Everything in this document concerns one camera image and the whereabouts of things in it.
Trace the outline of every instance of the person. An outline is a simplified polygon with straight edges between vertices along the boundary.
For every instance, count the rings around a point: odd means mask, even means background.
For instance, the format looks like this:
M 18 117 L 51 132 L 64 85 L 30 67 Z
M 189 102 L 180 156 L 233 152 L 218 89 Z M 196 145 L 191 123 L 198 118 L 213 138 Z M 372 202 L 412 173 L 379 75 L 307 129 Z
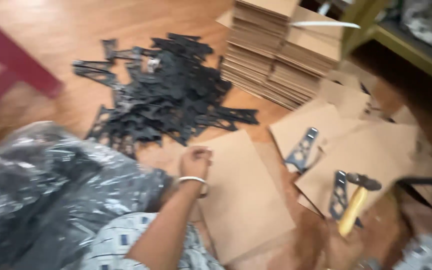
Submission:
M 212 150 L 192 146 L 182 155 L 177 191 L 159 213 L 131 213 L 99 230 L 81 270 L 222 270 L 204 248 L 196 228 L 188 224 L 201 196 Z

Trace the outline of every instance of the plastic bag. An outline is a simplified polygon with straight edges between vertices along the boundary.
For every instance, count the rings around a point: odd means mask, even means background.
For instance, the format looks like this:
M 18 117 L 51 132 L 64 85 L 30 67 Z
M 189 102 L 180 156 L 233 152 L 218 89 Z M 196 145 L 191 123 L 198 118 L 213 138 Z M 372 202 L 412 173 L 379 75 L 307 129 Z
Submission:
M 0 143 L 0 269 L 78 269 L 101 227 L 156 212 L 171 186 L 104 145 L 36 122 Z

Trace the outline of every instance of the wooden furniture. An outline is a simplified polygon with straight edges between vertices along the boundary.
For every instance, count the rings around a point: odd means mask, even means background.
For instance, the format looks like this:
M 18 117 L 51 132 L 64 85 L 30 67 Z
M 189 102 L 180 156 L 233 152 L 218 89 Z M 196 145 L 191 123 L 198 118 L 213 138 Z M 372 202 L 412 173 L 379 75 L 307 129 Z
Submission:
M 345 29 L 343 57 L 350 55 L 364 43 L 376 40 L 432 77 L 432 46 L 415 39 L 411 33 L 401 30 L 398 21 L 382 20 L 375 23 L 376 16 L 388 2 L 388 0 L 356 0 L 354 4 L 348 6 L 340 21 L 355 23 L 361 26 L 361 29 Z
M 0 30 L 0 98 L 17 81 L 24 81 L 54 98 L 63 85 Z

